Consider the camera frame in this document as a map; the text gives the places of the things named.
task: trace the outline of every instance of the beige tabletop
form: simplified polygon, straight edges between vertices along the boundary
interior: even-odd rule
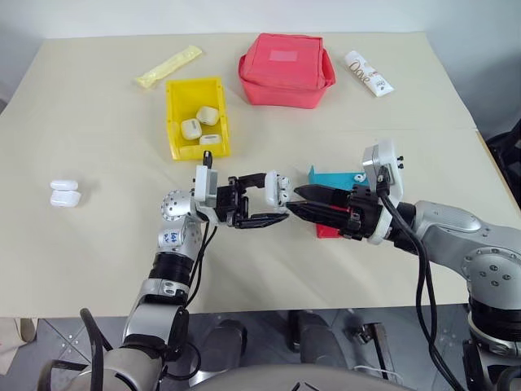
[[[310,165],[356,171],[365,147],[393,138],[405,156],[405,201],[451,204],[521,228],[422,33],[321,35],[337,83],[314,110],[245,101],[237,61],[255,34],[45,42],[0,116],[0,316],[77,316],[82,307],[127,315],[151,268],[160,202],[191,187],[198,163],[170,157],[164,82],[144,91],[134,77],[188,44],[204,56],[170,78],[221,76],[225,85],[232,155],[214,160],[221,184],[271,169],[304,184]],[[376,99],[342,69],[353,49],[396,91]],[[50,206],[56,178],[80,183],[77,208]],[[266,210],[261,191],[251,204]],[[314,226],[293,216],[263,230],[222,226],[190,312],[412,305],[417,264],[388,243],[316,239]],[[433,268],[438,302],[464,301],[464,281]]]

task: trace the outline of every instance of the yellow basket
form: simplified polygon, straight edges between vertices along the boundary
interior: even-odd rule
[[[181,123],[195,118],[201,106],[210,106],[219,110],[219,121],[214,126],[201,124],[201,128],[203,134],[219,134],[222,143],[199,145],[197,139],[186,140],[182,137]],[[204,151],[210,151],[215,157],[230,154],[225,92],[220,77],[167,81],[166,108],[166,130],[174,160],[200,160],[203,158]]]

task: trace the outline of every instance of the gray floor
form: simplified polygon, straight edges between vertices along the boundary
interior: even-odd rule
[[[344,352],[348,367],[368,365],[378,367],[374,347],[351,343],[344,329],[353,323],[381,322],[387,338],[396,371],[405,385],[417,390],[449,389],[436,372],[427,353],[416,314],[412,307],[318,310],[331,325]],[[441,305],[438,347],[457,378],[464,382],[461,341],[468,338],[466,311],[462,305]],[[237,319],[248,330],[248,345],[242,358],[243,366],[262,363],[298,363],[300,357],[285,343],[287,312],[251,312],[228,314],[195,314],[190,316],[190,335],[200,343],[222,319]],[[113,345],[120,344],[125,318],[98,318],[99,328]],[[60,358],[74,362],[89,362],[90,344],[80,319],[42,319],[38,324],[37,340],[19,349],[6,376],[0,376],[0,390],[33,391],[39,371],[47,360]],[[62,389],[76,372],[54,370],[53,390]],[[161,390],[185,389],[186,383],[164,381]]]

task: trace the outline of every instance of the white tube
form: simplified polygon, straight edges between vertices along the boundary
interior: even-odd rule
[[[349,69],[358,77],[377,97],[384,96],[394,91],[394,88],[380,75],[376,69],[371,67],[366,59],[358,52],[351,51],[344,61]]]

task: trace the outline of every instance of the black cable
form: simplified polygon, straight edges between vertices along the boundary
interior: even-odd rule
[[[112,350],[112,345],[111,343],[107,340],[107,338],[105,338],[105,336],[103,335],[103,333],[101,332],[101,330],[99,331],[99,335],[101,336],[101,341],[102,341],[102,344],[103,344],[103,348],[105,348],[105,350],[108,352],[109,350]]]
[[[203,242],[203,245],[201,246],[201,249],[199,250],[199,255],[197,257],[197,261],[195,262],[196,266],[198,267],[198,270],[197,270],[197,284],[195,285],[194,292],[191,294],[190,298],[186,302],[186,307],[194,300],[195,295],[199,291],[199,287],[201,285],[201,278],[203,277],[204,251],[206,251],[206,247],[210,244],[210,242],[212,241],[213,236],[215,236],[216,232],[217,232],[217,226],[213,227],[212,234],[210,235],[210,237],[208,238],[208,240],[206,242]]]
[[[192,275],[190,276],[190,282],[188,283],[188,286],[191,287],[192,283],[194,282],[195,272],[199,269],[199,259],[201,258],[201,252],[204,251],[203,247],[206,243],[206,237],[208,236],[208,228],[210,227],[210,223],[207,222],[206,226],[204,227],[204,235],[203,235],[203,241],[201,242],[201,248],[199,249],[199,252],[197,253],[197,259],[195,260],[194,269],[192,270]]]
[[[521,367],[506,368],[497,380],[497,391],[510,391],[512,380],[518,377],[521,377]]]
[[[86,364],[80,364],[78,362],[70,362],[63,360],[50,360],[40,372],[38,378],[37,391],[50,391],[50,378],[53,369],[68,369],[71,371],[83,371],[87,368]]]
[[[179,380],[179,381],[189,380],[197,374],[199,369],[201,369],[201,353],[199,352],[199,349],[197,349],[197,346],[195,346],[191,342],[186,342],[186,344],[191,346],[191,348],[195,352],[195,356],[197,357],[197,364],[195,365],[195,369],[192,372],[190,372],[188,375],[173,375],[171,373],[166,372],[164,374],[165,377],[168,377],[169,379],[172,379],[172,380]]]
[[[420,261],[419,272],[418,272],[418,286],[416,289],[416,313],[418,316],[418,321],[420,323],[420,328],[422,329],[423,335],[427,339],[429,344],[429,355],[431,356],[431,360],[434,365],[440,371],[440,374],[447,380],[450,386],[457,390],[461,391],[464,388],[459,384],[458,380],[454,376],[454,374],[450,371],[449,367],[445,363],[444,359],[441,357],[440,352],[436,348],[436,334],[437,334],[437,308],[436,308],[436,299],[434,295],[434,287],[432,284],[432,275],[431,275],[431,265],[428,261],[427,250],[423,245],[422,241],[418,238],[418,236],[412,231],[409,227],[409,224],[405,222],[400,213],[396,210],[391,200],[389,199],[387,192],[379,191],[378,196],[382,200],[383,206],[386,210],[392,215],[393,220],[399,226],[401,230],[409,237],[409,239],[413,242],[414,247],[416,248],[418,258]],[[425,323],[425,318],[422,312],[422,293],[423,286],[427,285],[427,293],[430,301],[431,307],[431,331],[429,332],[427,325]]]
[[[103,338],[92,314],[86,308],[80,311],[81,319],[89,334],[90,350],[92,352],[92,372],[90,373],[90,391],[103,390]]]

